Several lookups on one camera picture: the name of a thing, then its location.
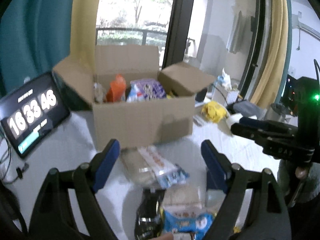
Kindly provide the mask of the light blue snack bag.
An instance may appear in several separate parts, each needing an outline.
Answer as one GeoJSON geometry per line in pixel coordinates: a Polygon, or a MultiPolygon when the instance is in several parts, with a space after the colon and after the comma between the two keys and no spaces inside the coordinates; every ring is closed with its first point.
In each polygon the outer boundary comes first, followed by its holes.
{"type": "Polygon", "coordinates": [[[176,217],[164,211],[163,232],[189,233],[194,239],[203,239],[214,222],[212,213],[201,213],[193,217],[176,217]]]}

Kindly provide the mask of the black snack bag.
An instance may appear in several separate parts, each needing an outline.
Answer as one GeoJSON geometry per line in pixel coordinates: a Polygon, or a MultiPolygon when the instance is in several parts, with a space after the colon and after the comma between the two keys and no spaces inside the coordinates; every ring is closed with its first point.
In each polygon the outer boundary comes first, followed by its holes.
{"type": "Polygon", "coordinates": [[[135,239],[152,239],[161,233],[164,195],[165,190],[143,189],[142,201],[136,212],[135,239]]]}

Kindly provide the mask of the purple snack bag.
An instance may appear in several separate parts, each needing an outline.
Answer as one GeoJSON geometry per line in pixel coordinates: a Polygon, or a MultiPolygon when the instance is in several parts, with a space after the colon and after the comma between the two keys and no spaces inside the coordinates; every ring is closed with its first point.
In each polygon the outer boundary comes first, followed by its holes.
{"type": "Polygon", "coordinates": [[[163,86],[155,79],[133,80],[130,82],[130,86],[127,102],[150,101],[167,97],[163,86]]]}

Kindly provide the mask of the orange snack bag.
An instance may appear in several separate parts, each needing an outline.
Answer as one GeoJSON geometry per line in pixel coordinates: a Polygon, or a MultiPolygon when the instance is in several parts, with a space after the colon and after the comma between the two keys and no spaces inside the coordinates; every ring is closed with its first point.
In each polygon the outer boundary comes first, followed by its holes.
{"type": "Polygon", "coordinates": [[[106,94],[107,102],[120,102],[125,97],[126,81],[120,74],[110,83],[110,88],[106,94]]]}

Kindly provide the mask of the grey cloth bag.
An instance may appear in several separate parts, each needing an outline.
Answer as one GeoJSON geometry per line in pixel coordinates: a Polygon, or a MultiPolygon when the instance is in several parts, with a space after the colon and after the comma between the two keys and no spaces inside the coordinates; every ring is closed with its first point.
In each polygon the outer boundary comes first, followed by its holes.
{"type": "Polygon", "coordinates": [[[262,108],[247,100],[233,103],[232,109],[235,113],[241,113],[243,117],[247,118],[256,116],[258,120],[262,120],[265,115],[262,108]]]}

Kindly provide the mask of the yellow snack bag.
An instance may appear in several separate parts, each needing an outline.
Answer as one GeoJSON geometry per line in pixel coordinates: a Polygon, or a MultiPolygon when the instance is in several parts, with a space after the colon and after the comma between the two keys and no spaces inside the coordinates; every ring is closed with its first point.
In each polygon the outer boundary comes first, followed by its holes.
{"type": "Polygon", "coordinates": [[[223,118],[228,116],[225,107],[221,106],[216,101],[205,104],[201,109],[201,114],[213,123],[219,123],[223,118]]]}

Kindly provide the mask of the black tablet clock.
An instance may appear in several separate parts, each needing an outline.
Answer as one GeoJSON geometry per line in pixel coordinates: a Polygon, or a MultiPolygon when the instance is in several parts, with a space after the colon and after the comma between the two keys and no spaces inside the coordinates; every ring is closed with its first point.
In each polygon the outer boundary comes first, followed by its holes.
{"type": "Polygon", "coordinates": [[[21,159],[70,114],[52,72],[32,79],[1,98],[1,126],[21,159]]]}

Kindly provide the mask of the brown cardboard box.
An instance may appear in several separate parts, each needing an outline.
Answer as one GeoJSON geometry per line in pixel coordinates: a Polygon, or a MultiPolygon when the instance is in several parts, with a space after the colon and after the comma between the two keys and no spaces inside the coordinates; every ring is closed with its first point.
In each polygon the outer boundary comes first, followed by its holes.
{"type": "Polygon", "coordinates": [[[185,62],[159,67],[156,46],[96,46],[95,70],[91,71],[79,59],[68,56],[54,72],[65,84],[90,105],[95,127],[95,146],[102,150],[111,139],[121,147],[138,147],[173,141],[193,131],[195,95],[215,81],[215,77],[185,62]],[[93,86],[109,88],[116,75],[126,82],[155,79],[172,99],[143,102],[96,103],[93,86]]]}

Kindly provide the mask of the teal curtain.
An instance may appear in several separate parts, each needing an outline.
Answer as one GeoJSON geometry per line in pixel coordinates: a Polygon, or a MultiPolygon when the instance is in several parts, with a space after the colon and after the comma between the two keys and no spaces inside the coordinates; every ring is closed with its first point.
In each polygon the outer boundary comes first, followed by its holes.
{"type": "Polygon", "coordinates": [[[1,18],[1,96],[70,54],[73,0],[12,0],[1,18]]]}

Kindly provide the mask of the yellow curtain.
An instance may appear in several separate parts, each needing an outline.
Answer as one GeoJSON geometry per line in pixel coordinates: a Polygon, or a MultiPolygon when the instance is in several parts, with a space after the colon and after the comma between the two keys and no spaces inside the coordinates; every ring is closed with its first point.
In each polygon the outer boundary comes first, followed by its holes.
{"type": "Polygon", "coordinates": [[[99,0],[73,0],[71,16],[71,55],[94,63],[95,30],[99,0]]]}

